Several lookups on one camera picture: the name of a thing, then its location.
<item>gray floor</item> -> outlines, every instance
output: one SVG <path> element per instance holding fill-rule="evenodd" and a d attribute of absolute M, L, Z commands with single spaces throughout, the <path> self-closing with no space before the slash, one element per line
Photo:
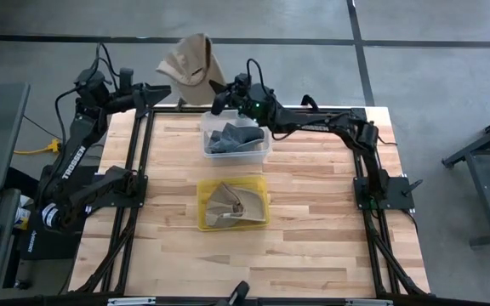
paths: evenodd
<path fill-rule="evenodd" d="M 356 9 L 364 39 L 490 41 L 490 0 L 356 0 Z M 0 31 L 352 38 L 345 0 L 0 0 Z M 109 48 L 115 65 L 133 67 L 137 81 L 168 83 L 154 70 L 171 45 Z M 246 58 L 257 59 L 267 85 L 286 104 L 308 93 L 322 105 L 364 105 L 353 47 L 216 45 L 214 52 L 227 78 L 244 70 Z M 466 166 L 449 171 L 440 163 L 490 123 L 490 48 L 366 48 L 365 53 L 375 104 L 390 108 L 403 168 L 411 179 L 424 179 L 414 198 L 432 292 L 490 301 L 490 246 L 476 251 L 468 246 L 469 238 L 489 233 L 487 220 Z M 93 56 L 92 44 L 0 42 L 0 82 L 29 82 L 26 114 L 58 133 L 54 98 L 72 86 Z M 62 105 L 68 125 L 72 98 Z M 17 147 L 36 149 L 50 140 L 24 122 Z M 52 158 L 16 156 L 13 165 L 38 177 Z M 57 275 L 54 283 L 60 284 L 66 275 Z"/>

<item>baseball cap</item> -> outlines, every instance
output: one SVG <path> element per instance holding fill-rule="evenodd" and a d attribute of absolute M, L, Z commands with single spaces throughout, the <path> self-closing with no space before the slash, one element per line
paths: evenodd
<path fill-rule="evenodd" d="M 264 222 L 264 202 L 259 194 L 221 183 L 208 199 L 205 223 L 231 227 L 241 220 Z"/>
<path fill-rule="evenodd" d="M 212 43 L 203 33 L 182 39 L 157 71 L 175 81 L 181 98 L 190 105 L 211 105 L 215 92 L 209 81 L 226 84 Z"/>

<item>yellow container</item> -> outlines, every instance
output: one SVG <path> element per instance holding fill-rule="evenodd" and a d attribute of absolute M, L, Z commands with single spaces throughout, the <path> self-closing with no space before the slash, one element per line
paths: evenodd
<path fill-rule="evenodd" d="M 264 202 L 264 222 L 254 222 L 249 220 L 240 220 L 236 225 L 229 228 L 213 228 L 205 223 L 205 211 L 208 205 L 209 197 L 219 187 L 221 183 L 227 183 L 230 186 L 252 190 L 260 195 Z M 268 184 L 263 176 L 249 176 L 244 178 L 221 178 L 207 179 L 197 184 L 197 228 L 201 231 L 217 230 L 244 230 L 254 229 L 266 226 L 270 222 L 270 203 L 268 202 Z"/>

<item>clear plastic container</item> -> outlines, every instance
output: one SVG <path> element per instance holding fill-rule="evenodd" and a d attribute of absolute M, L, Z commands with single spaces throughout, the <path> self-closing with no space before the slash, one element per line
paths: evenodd
<path fill-rule="evenodd" d="M 211 134 L 213 131 L 222 131 L 226 123 L 230 123 L 236 127 L 258 126 L 250 118 L 239 116 L 237 110 L 223 110 L 218 116 L 210 112 L 204 113 L 202 115 L 200 129 L 202 132 L 202 150 L 205 157 L 211 159 L 215 166 L 261 164 L 264 162 L 265 156 L 271 151 L 271 132 L 267 127 L 262 127 L 264 130 L 264 141 L 256 145 L 256 150 L 219 154 L 208 153 L 207 148 Z"/>
<path fill-rule="evenodd" d="M 252 190 L 262 197 L 264 202 L 264 222 L 254 222 L 241 220 L 229 228 L 212 228 L 205 222 L 205 211 L 209 197 L 219 187 L 221 183 L 227 183 L 234 187 Z M 243 178 L 222 178 L 206 179 L 197 183 L 197 228 L 201 231 L 219 231 L 219 230 L 246 230 L 265 227 L 270 223 L 270 202 L 268 200 L 268 184 L 263 176 L 250 176 Z"/>

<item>butcher block tabletop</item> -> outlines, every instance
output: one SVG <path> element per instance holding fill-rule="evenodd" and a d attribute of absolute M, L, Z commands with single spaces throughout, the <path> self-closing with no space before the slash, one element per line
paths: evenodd
<path fill-rule="evenodd" d="M 394 142 L 388 109 L 367 107 L 366 112 L 380 137 Z M 133 111 L 113 115 L 100 172 L 124 167 L 133 122 Z M 274 141 L 264 164 L 232 167 L 212 167 L 200 142 L 200 115 L 156 116 L 145 172 L 148 190 L 135 231 L 126 295 L 227 297 L 240 281 L 247 281 L 250 297 L 374 297 L 364 222 L 351 187 L 355 167 L 340 138 L 296 132 Z M 379 143 L 378 151 L 389 174 L 400 175 L 397 147 Z M 219 232 L 197 228 L 198 181 L 258 174 L 268 182 L 267 227 Z M 102 208 L 88 218 L 70 290 L 82 285 L 106 255 L 115 211 Z M 386 214 L 396 258 L 429 291 L 412 221 L 399 211 Z M 380 262 L 389 288 L 385 261 Z"/>

